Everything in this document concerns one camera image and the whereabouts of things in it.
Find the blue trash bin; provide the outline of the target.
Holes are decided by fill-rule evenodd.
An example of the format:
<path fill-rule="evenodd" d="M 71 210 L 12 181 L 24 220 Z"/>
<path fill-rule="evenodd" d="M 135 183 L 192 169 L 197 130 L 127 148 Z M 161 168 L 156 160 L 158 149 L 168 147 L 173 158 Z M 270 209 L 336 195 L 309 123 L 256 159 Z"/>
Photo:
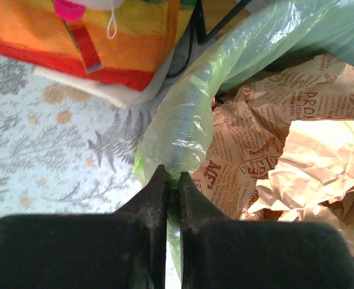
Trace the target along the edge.
<path fill-rule="evenodd" d="M 243 50 L 241 28 L 221 37 L 192 65 L 178 92 L 182 101 L 175 112 L 176 127 L 167 141 L 165 162 L 179 172 L 197 169 L 203 162 L 213 134 L 211 103 L 220 85 L 234 68 Z"/>

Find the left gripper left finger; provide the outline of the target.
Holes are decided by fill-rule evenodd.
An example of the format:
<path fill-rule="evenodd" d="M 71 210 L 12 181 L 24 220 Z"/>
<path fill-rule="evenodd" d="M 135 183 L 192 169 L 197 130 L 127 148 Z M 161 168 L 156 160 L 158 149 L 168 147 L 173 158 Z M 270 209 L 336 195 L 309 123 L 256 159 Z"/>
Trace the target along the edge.
<path fill-rule="evenodd" d="M 0 288 L 164 288 L 167 173 L 109 214 L 0 218 Z"/>

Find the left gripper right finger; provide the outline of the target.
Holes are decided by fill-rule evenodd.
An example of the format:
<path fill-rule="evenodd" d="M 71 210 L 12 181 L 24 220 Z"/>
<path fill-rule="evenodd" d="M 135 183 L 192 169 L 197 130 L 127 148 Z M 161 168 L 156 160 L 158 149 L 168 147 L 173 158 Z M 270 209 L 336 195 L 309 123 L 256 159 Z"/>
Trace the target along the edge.
<path fill-rule="evenodd" d="M 354 257 L 317 222 L 232 220 L 183 173 L 183 288 L 354 288 Z"/>

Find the green trash bag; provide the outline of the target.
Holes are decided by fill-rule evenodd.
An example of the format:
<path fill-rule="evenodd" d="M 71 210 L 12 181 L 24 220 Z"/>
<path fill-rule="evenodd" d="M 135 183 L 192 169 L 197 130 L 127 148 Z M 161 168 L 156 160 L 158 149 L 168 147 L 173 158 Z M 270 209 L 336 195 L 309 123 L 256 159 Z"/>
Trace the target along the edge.
<path fill-rule="evenodd" d="M 241 28 L 244 37 L 243 50 L 234 68 L 220 85 L 212 100 L 212 117 L 214 106 L 222 95 L 244 85 L 261 72 L 279 73 L 291 66 L 323 54 L 354 67 L 354 1 L 273 1 L 241 21 L 235 28 L 237 27 Z M 187 76 L 192 65 L 183 76 Z M 169 159 L 167 153 L 170 149 L 167 141 L 173 135 L 172 129 L 176 127 L 173 108 L 177 107 L 182 101 L 178 92 L 184 84 L 183 76 L 166 94 L 153 121 L 138 144 L 134 169 L 137 177 L 146 183 L 149 182 L 151 175 L 158 166 L 164 166 L 169 174 L 168 183 L 171 186 L 172 194 L 169 209 L 168 241 L 181 284 L 179 180 L 183 173 L 188 173 L 192 178 L 193 173 L 205 161 L 213 140 L 212 134 L 205 158 L 197 169 L 189 172 L 179 172 L 165 164 Z M 282 222 L 277 220 L 245 221 Z M 342 238 L 350 255 L 354 257 L 345 238 L 343 236 Z"/>

